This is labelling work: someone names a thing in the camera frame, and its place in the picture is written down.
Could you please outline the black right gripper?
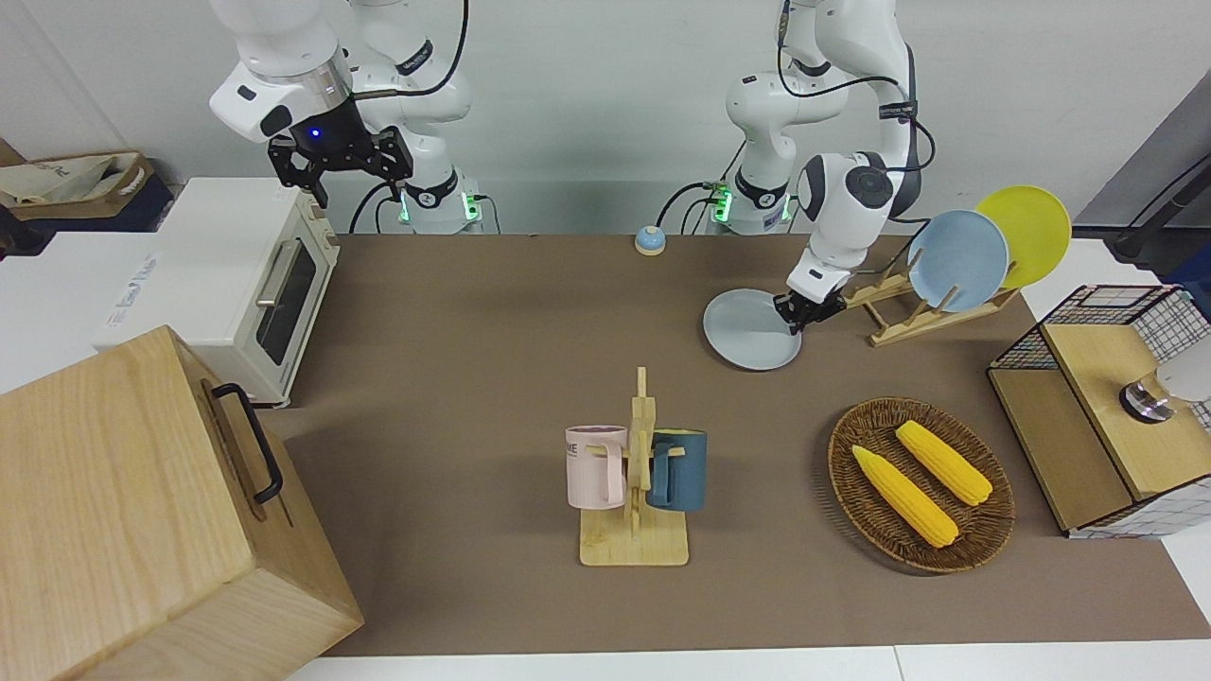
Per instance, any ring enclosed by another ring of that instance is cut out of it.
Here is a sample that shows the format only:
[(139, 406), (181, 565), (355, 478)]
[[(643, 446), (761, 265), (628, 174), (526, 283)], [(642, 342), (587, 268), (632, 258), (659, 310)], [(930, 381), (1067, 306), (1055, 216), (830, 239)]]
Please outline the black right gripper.
[(321, 178), (326, 172), (360, 171), (391, 183), (409, 181), (414, 172), (411, 148), (398, 132), (388, 135), (388, 161), (381, 156), (352, 96), (332, 111), (317, 113), (289, 126), (289, 132), (274, 135), (268, 156), (282, 184), (306, 185), (321, 208), (329, 204)]

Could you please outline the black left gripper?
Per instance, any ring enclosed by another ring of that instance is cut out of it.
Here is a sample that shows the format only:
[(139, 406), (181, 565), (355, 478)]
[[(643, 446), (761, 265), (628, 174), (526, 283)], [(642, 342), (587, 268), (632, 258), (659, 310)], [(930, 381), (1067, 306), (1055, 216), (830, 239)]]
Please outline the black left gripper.
[(822, 303), (813, 302), (794, 290), (788, 290), (774, 297), (774, 307), (792, 336), (800, 334), (807, 324), (823, 324), (846, 310), (840, 288), (832, 290)]

